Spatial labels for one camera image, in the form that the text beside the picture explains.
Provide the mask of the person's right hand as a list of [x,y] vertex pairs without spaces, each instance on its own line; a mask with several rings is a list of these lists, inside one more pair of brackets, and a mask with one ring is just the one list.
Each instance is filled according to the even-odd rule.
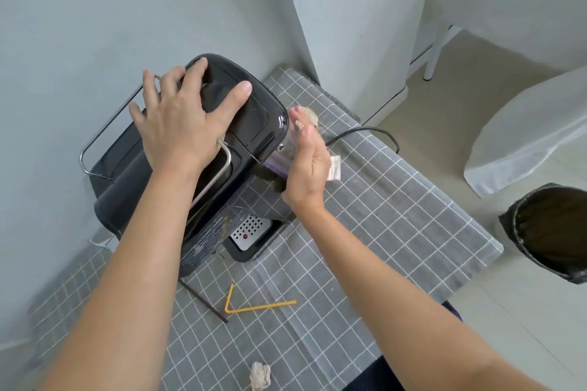
[[295,158],[282,196],[297,215],[324,208],[323,194],[331,167],[330,153],[316,127],[302,123]]

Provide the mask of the person's left hand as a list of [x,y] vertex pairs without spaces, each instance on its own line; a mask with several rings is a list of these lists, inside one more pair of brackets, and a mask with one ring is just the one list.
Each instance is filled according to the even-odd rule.
[[165,100],[160,96],[160,77],[143,70],[149,130],[141,137],[154,173],[185,172],[195,180],[216,157],[218,140],[227,130],[211,130],[207,125],[200,91],[208,65],[204,57],[197,60],[186,69],[178,94]]

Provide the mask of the clear water tank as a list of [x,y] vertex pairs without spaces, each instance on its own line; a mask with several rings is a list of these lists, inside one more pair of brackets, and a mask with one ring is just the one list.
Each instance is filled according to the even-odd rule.
[[263,163],[264,167],[283,179],[288,178],[293,161],[295,160],[299,137],[299,130],[295,121],[291,118],[290,113],[287,118],[288,129],[285,137]]

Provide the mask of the black coffee machine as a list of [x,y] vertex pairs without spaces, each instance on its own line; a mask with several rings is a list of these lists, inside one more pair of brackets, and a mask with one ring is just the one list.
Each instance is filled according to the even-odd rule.
[[[288,111],[269,89],[248,71],[218,54],[201,54],[208,69],[202,79],[205,112],[220,105],[238,83],[249,81],[253,91],[220,140],[215,159],[202,171],[194,191],[181,247],[179,277],[189,276],[210,255],[224,248],[224,240],[248,216],[286,221],[287,212],[261,206],[254,211],[256,181],[285,187],[285,180],[263,166],[288,129]],[[91,169],[84,155],[109,125],[143,91],[140,85],[80,152],[79,163],[96,196],[94,212],[104,228],[121,239],[151,176],[142,138],[134,123],[106,150]]]

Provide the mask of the person's left forearm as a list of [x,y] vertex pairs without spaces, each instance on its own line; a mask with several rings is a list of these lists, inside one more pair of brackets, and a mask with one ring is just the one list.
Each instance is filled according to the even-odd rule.
[[158,391],[188,213],[218,152],[214,142],[153,155],[128,227],[39,391]]

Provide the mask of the person's right forearm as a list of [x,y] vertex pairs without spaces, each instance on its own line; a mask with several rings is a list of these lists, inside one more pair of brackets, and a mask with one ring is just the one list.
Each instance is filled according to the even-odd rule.
[[379,259],[325,209],[322,193],[284,199],[406,391],[549,391]]

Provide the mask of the beige crumpled paper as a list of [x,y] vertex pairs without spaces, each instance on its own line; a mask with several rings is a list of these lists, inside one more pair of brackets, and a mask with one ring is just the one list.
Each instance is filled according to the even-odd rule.
[[318,128],[318,117],[310,108],[298,105],[290,108],[288,113],[293,120],[296,132],[301,132],[305,126],[309,125]]

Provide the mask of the grey checked tablecloth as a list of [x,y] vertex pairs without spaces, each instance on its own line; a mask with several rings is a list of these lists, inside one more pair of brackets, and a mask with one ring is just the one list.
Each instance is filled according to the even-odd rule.
[[[355,124],[292,70],[270,78],[267,88],[286,107],[299,105],[316,113],[319,135],[325,131],[330,139]],[[334,153],[343,156],[342,179],[326,182],[325,209],[442,306],[503,247],[384,143],[360,128],[350,133],[350,143],[334,146]],[[270,391],[348,391],[349,385],[363,391],[364,383],[356,383],[364,378],[369,390],[396,391],[397,382],[405,389],[282,194],[262,180],[253,189],[254,211],[270,206],[270,211],[287,212],[283,231],[256,260],[236,262],[223,249],[223,260],[207,258],[188,279],[213,307],[224,301],[232,283],[238,306],[260,305],[268,298],[277,299],[273,303],[297,300],[297,305],[213,322],[211,313],[177,285],[159,388],[251,391],[251,366],[260,362],[271,366]],[[66,282],[33,307],[45,377],[113,254],[86,249],[70,267]]]

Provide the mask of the black drip tray metal grate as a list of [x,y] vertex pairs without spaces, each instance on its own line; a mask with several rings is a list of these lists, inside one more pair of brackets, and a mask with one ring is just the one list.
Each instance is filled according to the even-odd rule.
[[248,216],[224,240],[230,257],[240,263],[256,260],[283,231],[287,222],[266,217]]

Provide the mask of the yellow bent straw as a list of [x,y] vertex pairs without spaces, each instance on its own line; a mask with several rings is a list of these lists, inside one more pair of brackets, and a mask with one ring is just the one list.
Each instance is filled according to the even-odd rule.
[[230,289],[228,291],[227,298],[225,301],[224,313],[227,315],[233,315],[236,313],[243,313],[243,312],[263,311],[266,309],[297,305],[297,300],[291,300],[291,301],[276,302],[276,303],[272,303],[272,304],[264,304],[264,305],[249,306],[249,307],[242,307],[239,309],[233,309],[230,307],[230,302],[231,302],[232,293],[234,291],[234,288],[235,288],[235,284],[232,283],[230,285]]

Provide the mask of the dark brown stick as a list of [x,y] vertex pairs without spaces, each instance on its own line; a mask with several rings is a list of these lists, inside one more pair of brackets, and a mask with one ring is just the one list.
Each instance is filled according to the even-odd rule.
[[178,283],[190,294],[190,296],[201,303],[207,310],[213,313],[218,319],[220,319],[224,323],[228,323],[227,318],[220,313],[212,304],[208,302],[205,298],[199,295],[195,290],[193,290],[186,282],[184,282],[181,278],[178,279]]

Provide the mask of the white covered chair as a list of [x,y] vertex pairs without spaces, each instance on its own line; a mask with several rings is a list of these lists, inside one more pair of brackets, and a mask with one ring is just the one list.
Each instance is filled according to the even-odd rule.
[[480,197],[500,192],[587,134],[587,65],[517,94],[481,129],[464,168]]

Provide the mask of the white crumpled paper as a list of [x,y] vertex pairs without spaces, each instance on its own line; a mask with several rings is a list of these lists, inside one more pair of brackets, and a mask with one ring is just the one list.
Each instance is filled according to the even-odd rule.
[[271,385],[271,366],[254,362],[250,372],[251,391],[266,391]]

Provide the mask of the black trash bin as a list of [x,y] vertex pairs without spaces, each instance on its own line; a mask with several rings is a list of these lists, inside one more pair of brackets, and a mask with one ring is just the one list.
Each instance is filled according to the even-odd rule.
[[548,183],[498,217],[516,251],[562,279],[587,283],[587,190]]

